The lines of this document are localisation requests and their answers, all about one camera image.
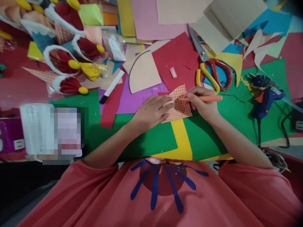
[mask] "left hand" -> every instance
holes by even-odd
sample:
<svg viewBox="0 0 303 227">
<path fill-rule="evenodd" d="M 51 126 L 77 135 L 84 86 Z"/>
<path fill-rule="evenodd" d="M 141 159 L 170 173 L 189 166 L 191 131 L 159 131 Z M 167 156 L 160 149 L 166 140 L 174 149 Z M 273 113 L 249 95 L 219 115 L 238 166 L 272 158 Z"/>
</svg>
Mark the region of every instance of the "left hand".
<svg viewBox="0 0 303 227">
<path fill-rule="evenodd" d="M 169 114 L 167 112 L 173 108 L 175 104 L 170 103 L 162 108 L 161 106 L 170 100 L 172 100 L 172 97 L 168 96 L 148 97 L 127 125 L 138 132 L 139 135 L 152 129 L 168 118 Z"/>
</svg>

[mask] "marker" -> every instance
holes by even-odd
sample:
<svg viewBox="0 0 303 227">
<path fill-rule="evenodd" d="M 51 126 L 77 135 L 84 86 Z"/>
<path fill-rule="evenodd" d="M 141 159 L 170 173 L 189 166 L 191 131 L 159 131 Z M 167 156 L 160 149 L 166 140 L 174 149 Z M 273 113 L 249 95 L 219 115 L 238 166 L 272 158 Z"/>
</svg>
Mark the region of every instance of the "marker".
<svg viewBox="0 0 303 227">
<path fill-rule="evenodd" d="M 117 74 L 116 78 L 110 84 L 109 88 L 106 90 L 106 92 L 102 96 L 102 98 L 101 98 L 101 100 L 99 102 L 100 104 L 104 104 L 105 103 L 105 101 L 107 100 L 108 96 L 111 94 L 111 92 L 113 91 L 113 89 L 115 88 L 115 86 L 118 84 L 119 80 L 122 78 L 122 76 L 124 75 L 124 73 L 125 73 L 124 69 L 121 69 L 120 72 Z"/>
<path fill-rule="evenodd" d="M 218 102 L 222 101 L 223 96 L 198 96 L 198 98 L 204 102 Z M 180 98 L 179 100 L 183 102 L 190 102 L 189 98 Z"/>
</svg>

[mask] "scissors blade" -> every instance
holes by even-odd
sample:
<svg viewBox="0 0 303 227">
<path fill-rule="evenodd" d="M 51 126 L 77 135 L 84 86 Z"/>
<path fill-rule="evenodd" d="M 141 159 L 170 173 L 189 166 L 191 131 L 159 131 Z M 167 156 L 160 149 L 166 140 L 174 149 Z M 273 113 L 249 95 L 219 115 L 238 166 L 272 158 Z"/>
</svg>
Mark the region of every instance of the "scissors blade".
<svg viewBox="0 0 303 227">
<path fill-rule="evenodd" d="M 187 24 L 187 28 L 188 28 L 188 31 L 190 33 L 190 36 L 193 39 L 193 43 L 195 45 L 195 48 L 196 48 L 197 52 L 199 53 L 201 61 L 202 62 L 208 61 L 210 59 L 210 57 L 206 54 L 206 51 L 203 48 L 203 46 L 201 45 L 201 43 L 200 43 L 198 37 L 196 36 L 194 30 L 189 26 L 189 24 Z"/>
</svg>

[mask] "purple paper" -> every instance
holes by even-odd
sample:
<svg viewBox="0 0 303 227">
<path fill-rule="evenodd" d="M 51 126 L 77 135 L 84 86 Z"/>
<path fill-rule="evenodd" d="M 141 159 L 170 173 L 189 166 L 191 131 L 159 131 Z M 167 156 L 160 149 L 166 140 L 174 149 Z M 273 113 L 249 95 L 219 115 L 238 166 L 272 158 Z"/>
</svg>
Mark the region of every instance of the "purple paper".
<svg viewBox="0 0 303 227">
<path fill-rule="evenodd" d="M 164 82 L 142 91 L 130 93 L 129 89 L 129 75 L 126 74 L 126 81 L 124 83 L 120 104 L 116 114 L 134 114 L 137 112 L 142 103 L 152 95 L 158 95 L 158 92 L 169 92 Z M 99 99 L 104 95 L 105 90 L 99 88 Z M 103 113 L 104 105 L 100 104 L 100 115 Z"/>
</svg>

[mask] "red scissors handle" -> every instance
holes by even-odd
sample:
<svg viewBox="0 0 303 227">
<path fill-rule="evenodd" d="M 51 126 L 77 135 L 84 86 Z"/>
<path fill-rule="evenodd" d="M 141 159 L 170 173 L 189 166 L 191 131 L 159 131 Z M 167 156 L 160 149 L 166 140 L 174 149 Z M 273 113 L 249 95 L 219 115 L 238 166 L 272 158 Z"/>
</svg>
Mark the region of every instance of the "red scissors handle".
<svg viewBox="0 0 303 227">
<path fill-rule="evenodd" d="M 233 81 L 233 74 L 232 74 L 230 68 L 228 67 L 228 65 L 225 64 L 224 62 L 219 61 L 218 59 L 212 59 L 212 58 L 209 59 L 208 62 L 211 64 L 211 68 L 214 73 L 215 81 L 218 83 L 220 90 L 227 90 L 227 88 L 230 88 L 231 83 Z M 222 67 L 227 72 L 227 85 L 225 87 L 222 87 L 222 85 L 219 81 L 219 76 L 218 76 L 216 65 Z"/>
</svg>

